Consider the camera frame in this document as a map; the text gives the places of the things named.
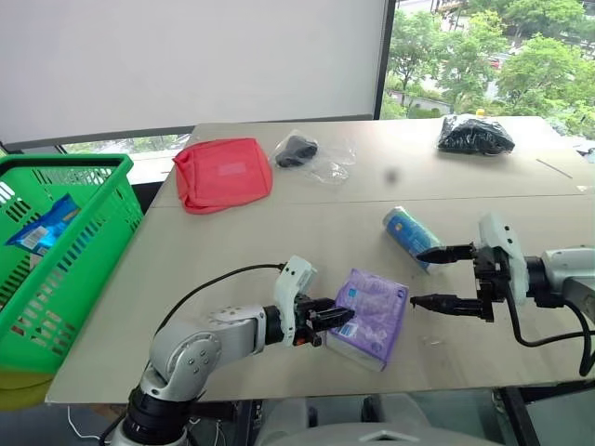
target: table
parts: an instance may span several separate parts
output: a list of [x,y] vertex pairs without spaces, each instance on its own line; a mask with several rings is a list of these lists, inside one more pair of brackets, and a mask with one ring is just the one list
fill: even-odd
[[[424,126],[421,122],[408,123],[419,129]],[[428,128],[436,125],[432,120],[425,123]],[[386,135],[394,134],[392,125],[403,128],[399,122],[198,125],[192,140],[257,136],[263,148],[270,150],[287,128],[312,133],[315,130],[316,137],[323,135],[321,139],[330,138],[337,129],[347,132],[350,138],[356,134],[372,138],[377,126],[377,132],[384,135],[379,139],[386,141]],[[268,128],[274,134],[269,138]],[[408,163],[412,158],[407,157],[400,164],[407,172],[403,183],[383,195],[383,186],[374,182],[374,173],[381,172],[379,164],[384,165],[384,161],[375,161],[377,145],[372,143],[367,149],[359,149],[352,177],[343,186],[328,191],[328,186],[309,178],[275,173],[271,197],[207,216],[186,214],[179,203],[171,200],[170,178],[123,254],[46,399],[126,401],[146,363],[152,334],[174,303],[197,284],[253,263],[282,262],[292,254],[307,258],[319,270],[309,291],[312,297],[335,296],[351,268],[404,282],[411,295],[440,291],[473,296],[469,263],[459,262],[443,275],[428,276],[384,232],[381,219],[397,204],[426,223],[444,243],[465,243],[476,238],[478,219],[492,210],[516,229],[527,255],[554,247],[593,244],[595,197],[580,192],[574,184],[586,175],[581,164],[584,162],[561,148],[561,153],[556,154],[551,144],[545,149],[550,160],[565,163],[566,172],[572,172],[573,178],[557,172],[553,176],[551,169],[535,164],[535,154],[530,153],[537,147],[532,148],[529,142],[527,139],[527,144],[519,148],[518,158],[510,158],[512,174],[508,164],[506,168],[498,165],[503,176],[509,175],[503,196],[495,196],[489,188],[416,190],[415,186],[422,183],[409,175],[411,170],[428,167],[416,167],[419,164]],[[426,151],[433,151],[431,145],[426,145]],[[492,170],[495,166],[487,169],[481,159],[455,162],[435,158],[435,153],[433,156],[434,163],[459,175],[468,172],[469,176],[478,176],[479,170],[484,177],[496,177]],[[367,175],[360,172],[362,166],[368,169]],[[446,187],[448,181],[440,176],[442,171],[436,168],[434,172],[440,177],[440,186]],[[530,172],[533,180],[526,181],[519,172]],[[454,180],[459,188],[463,187],[460,178]],[[351,182],[361,188],[354,188]],[[550,182],[557,187],[546,184]],[[540,193],[535,183],[550,188],[549,192]],[[533,194],[522,194],[523,187]],[[374,199],[375,193],[382,198]],[[228,305],[269,305],[275,278],[272,271],[236,276],[204,290],[182,308],[179,316]],[[575,331],[578,327],[566,310],[538,309],[529,303],[519,312],[527,338]],[[392,361],[382,373],[369,372],[326,348],[270,346],[260,355],[214,372],[207,382],[204,400],[500,387],[579,378],[580,340],[524,348],[514,341],[504,304],[496,305],[495,316],[496,322],[488,324],[408,308]]]

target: purple tissue box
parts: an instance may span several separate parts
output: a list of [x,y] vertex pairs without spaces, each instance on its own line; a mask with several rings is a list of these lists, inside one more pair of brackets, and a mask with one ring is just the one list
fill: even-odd
[[336,303],[355,316],[330,331],[327,345],[372,370],[384,369],[401,330],[407,292],[404,285],[352,269]]

